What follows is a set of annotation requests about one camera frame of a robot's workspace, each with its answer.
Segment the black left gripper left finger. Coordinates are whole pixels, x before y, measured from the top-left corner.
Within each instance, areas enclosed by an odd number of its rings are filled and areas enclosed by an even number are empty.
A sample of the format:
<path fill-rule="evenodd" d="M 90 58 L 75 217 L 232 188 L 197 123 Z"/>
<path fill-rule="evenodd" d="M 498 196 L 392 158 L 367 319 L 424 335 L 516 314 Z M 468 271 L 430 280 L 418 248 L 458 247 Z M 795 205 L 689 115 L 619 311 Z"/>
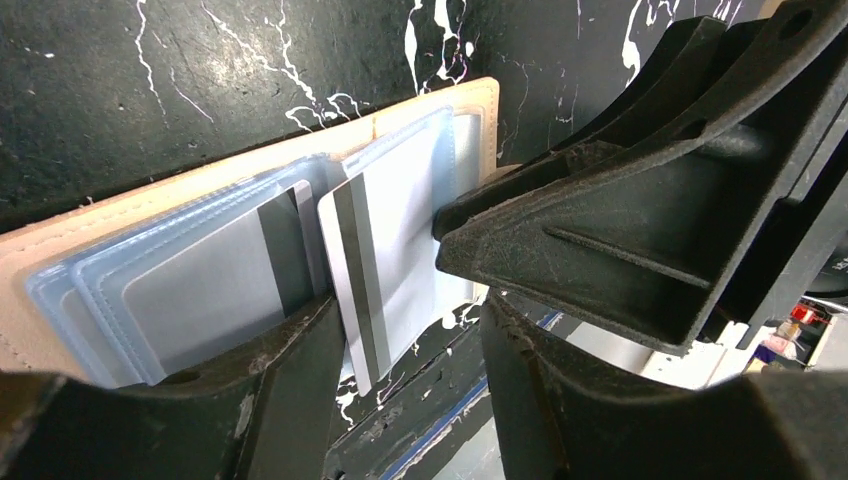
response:
<path fill-rule="evenodd" d="M 318 479 L 344 332 L 324 295 L 155 386 L 1 377 L 5 479 Z"/>

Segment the grey card black stripe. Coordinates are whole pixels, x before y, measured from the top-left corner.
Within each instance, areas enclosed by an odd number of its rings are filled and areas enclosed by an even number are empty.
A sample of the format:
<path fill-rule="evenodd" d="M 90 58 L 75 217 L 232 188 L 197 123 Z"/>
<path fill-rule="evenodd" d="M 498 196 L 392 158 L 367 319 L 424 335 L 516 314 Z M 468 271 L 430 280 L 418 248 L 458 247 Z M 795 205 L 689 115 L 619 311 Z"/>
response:
<path fill-rule="evenodd" d="M 280 323 L 328 288 L 309 181 L 273 182 L 151 239 L 103 279 L 145 382 Z"/>

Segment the white card black stripe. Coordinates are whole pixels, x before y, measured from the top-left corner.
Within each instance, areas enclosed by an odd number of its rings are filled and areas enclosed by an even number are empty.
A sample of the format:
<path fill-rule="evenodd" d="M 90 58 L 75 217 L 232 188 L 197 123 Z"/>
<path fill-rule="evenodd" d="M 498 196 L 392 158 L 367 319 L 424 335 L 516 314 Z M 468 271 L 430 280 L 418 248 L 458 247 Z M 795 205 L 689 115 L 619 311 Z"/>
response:
<path fill-rule="evenodd" d="M 436 111 L 343 161 L 317 212 L 361 395 L 477 286 L 438 271 L 439 209 L 480 183 L 482 121 Z"/>

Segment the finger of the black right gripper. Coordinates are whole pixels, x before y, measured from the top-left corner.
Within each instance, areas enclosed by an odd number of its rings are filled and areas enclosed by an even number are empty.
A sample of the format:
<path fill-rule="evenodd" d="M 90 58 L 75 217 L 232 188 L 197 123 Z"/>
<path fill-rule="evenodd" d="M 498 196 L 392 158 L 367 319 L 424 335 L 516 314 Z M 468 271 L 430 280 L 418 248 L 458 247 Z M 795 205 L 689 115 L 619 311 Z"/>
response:
<path fill-rule="evenodd" d="M 433 222 L 439 270 L 666 353 L 787 312 L 847 234 L 847 5 L 671 24 L 581 130 Z"/>

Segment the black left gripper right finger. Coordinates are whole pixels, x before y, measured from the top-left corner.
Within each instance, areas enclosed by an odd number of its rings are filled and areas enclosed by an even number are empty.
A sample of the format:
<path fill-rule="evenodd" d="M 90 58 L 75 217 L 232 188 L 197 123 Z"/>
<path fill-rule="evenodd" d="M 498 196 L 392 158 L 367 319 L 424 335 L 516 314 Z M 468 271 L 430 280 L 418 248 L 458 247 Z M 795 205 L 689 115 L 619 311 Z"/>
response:
<path fill-rule="evenodd" d="M 687 390 L 627 372 L 489 296 L 481 342 L 509 479 L 843 479 L 847 375 Z"/>

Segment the beige leather card holder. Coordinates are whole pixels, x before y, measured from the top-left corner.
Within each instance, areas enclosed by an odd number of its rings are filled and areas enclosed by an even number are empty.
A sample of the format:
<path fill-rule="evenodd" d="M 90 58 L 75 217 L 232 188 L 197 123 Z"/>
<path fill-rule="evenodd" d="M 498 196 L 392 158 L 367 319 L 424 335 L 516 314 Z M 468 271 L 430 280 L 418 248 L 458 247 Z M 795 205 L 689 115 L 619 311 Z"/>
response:
<path fill-rule="evenodd" d="M 1 368 L 154 385 L 333 291 L 361 393 L 482 287 L 436 212 L 496 176 L 484 77 L 1 237 Z"/>

